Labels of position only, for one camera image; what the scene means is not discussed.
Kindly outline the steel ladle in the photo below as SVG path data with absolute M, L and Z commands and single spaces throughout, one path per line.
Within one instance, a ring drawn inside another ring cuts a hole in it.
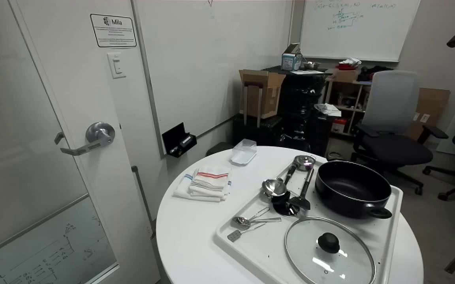
M 263 183 L 261 187 L 261 195 L 265 198 L 273 198 L 273 197 L 282 197 L 288 192 L 287 189 L 287 183 L 290 181 L 290 178 L 293 176 L 293 173 L 296 171 L 295 165 L 288 165 L 285 170 L 285 178 L 277 176 L 277 178 L 269 178 Z

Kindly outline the glass pot lid black knob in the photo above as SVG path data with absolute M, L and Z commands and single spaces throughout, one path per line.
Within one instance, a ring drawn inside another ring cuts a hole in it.
M 375 260 L 367 244 L 328 219 L 295 222 L 285 236 L 291 266 L 307 284 L 372 284 Z

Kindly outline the white light switch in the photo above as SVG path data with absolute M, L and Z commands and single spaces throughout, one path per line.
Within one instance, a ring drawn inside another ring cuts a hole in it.
M 121 52 L 110 52 L 108 53 L 111 74 L 115 78 L 126 77 L 126 63 Z

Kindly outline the black plastic spoon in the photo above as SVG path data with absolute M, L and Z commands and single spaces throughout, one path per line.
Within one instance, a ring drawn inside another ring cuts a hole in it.
M 274 197 L 273 205 L 274 209 L 284 216 L 296 216 L 303 211 L 309 211 L 312 208 L 310 201 L 307 200 L 307 192 L 314 178 L 314 168 L 309 170 L 303 190 L 298 197 Z

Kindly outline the steel strainer spoon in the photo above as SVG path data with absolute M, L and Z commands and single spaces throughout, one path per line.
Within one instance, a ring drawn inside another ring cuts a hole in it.
M 310 154 L 298 154 L 295 157 L 295 167 L 298 170 L 307 171 L 317 164 L 317 159 Z

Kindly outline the black cooking pot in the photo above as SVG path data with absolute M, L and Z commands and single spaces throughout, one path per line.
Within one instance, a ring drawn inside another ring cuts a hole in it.
M 353 160 L 331 160 L 318 167 L 315 190 L 333 211 L 348 217 L 389 219 L 386 203 L 391 183 L 369 165 Z

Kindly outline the clear plastic container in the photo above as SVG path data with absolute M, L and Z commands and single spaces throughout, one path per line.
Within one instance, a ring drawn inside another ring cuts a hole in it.
M 257 141 L 250 138 L 242 138 L 230 156 L 230 160 L 236 165 L 247 165 L 257 156 Z

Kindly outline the round white table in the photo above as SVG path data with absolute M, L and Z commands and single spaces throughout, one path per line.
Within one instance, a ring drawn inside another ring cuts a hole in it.
M 217 227 L 260 195 L 268 178 L 285 173 L 299 153 L 284 146 L 260 146 L 247 165 L 230 160 L 228 149 L 192 164 L 168 187 L 157 220 L 159 252 L 173 284 L 271 284 L 263 282 L 216 241 Z M 189 200 L 175 195 L 186 173 L 214 167 L 230 173 L 231 194 L 224 201 Z M 391 272 L 386 284 L 424 284 L 423 252 L 413 228 L 400 212 Z

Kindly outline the cardboard box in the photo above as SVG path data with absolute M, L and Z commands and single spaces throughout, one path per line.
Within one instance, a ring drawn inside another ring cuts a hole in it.
M 285 74 L 257 69 L 241 69 L 239 74 L 242 80 L 241 113 L 257 118 L 276 116 Z

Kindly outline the white plastic tray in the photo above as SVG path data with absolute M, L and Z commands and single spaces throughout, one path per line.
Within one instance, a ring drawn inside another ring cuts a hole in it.
M 214 241 L 263 282 L 307 284 L 287 257 L 285 236 L 290 227 L 301 219 L 328 219 L 344 225 L 367 244 L 375 260 L 375 279 L 372 284 L 386 284 L 391 272 L 404 190 L 393 187 L 393 195 L 386 203 L 386 208 L 393 212 L 389 219 L 355 219 L 337 214 L 321 203 L 315 190 L 309 194 L 309 200 L 312 209 L 304 216 L 280 216 L 280 220 L 274 220 L 276 212 L 269 211 L 266 217 L 271 217 L 271 222 L 255 224 L 249 230 L 233 227 L 231 219 L 235 216 L 252 217 L 269 206 L 260 195 L 255 195 L 217 227 Z

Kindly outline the wooden shelf unit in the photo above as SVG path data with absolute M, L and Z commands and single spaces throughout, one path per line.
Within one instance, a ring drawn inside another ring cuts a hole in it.
M 334 134 L 351 137 L 366 115 L 372 82 L 361 80 L 359 74 L 359 69 L 334 69 L 328 77 L 323 100 L 334 104 L 342 112 L 333 123 Z

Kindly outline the black marker holder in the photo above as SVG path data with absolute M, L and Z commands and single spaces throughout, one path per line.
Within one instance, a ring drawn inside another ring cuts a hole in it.
M 167 153 L 179 157 L 198 143 L 198 137 L 186 130 L 186 124 L 179 123 L 163 134 Z

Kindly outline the steel measuring spoons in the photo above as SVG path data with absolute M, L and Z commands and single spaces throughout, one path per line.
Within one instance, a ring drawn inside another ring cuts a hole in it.
M 280 216 L 274 216 L 273 219 L 266 217 L 266 212 L 269 212 L 269 211 L 271 211 L 271 208 L 266 206 L 266 208 L 260 209 L 257 214 L 254 214 L 252 217 L 246 217 L 242 214 L 238 214 L 231 219 L 231 225 L 236 228 L 249 230 L 255 224 L 271 222 L 273 219 L 280 220 Z

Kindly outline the black cabinet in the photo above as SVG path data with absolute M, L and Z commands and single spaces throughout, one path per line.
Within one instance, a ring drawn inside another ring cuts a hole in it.
M 280 145 L 325 154 L 328 146 L 326 118 L 317 108 L 326 85 L 323 70 L 288 72 L 280 96 Z

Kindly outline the white door sign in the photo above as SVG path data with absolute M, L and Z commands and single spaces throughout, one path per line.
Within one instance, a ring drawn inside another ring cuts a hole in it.
M 92 14 L 91 20 L 100 47 L 138 45 L 132 17 Z

